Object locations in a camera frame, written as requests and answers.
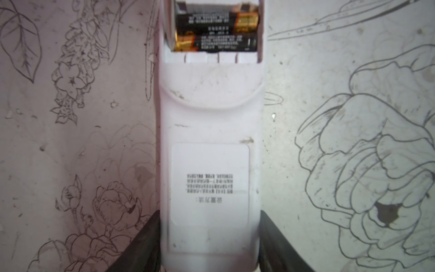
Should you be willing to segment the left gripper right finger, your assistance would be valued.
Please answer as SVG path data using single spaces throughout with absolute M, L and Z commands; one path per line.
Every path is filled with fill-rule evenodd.
M 314 272 L 265 211 L 259 224 L 261 272 Z

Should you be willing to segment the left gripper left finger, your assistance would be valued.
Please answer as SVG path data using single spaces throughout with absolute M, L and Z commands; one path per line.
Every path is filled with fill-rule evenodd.
M 161 271 L 160 211 L 151 215 L 107 272 L 159 272 Z

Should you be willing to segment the white remote control with batteries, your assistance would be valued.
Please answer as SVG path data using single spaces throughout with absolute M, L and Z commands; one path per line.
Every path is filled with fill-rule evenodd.
M 169 272 L 252 272 L 259 255 L 267 2 L 254 51 L 175 51 L 161 1 L 160 247 Z

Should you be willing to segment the black gold AAA battery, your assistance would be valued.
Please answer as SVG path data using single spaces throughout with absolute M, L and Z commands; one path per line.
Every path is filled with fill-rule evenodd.
M 257 12 L 192 13 L 176 16 L 179 35 L 249 33 L 255 32 L 258 24 Z
M 176 52 L 255 52 L 257 34 L 179 36 Z

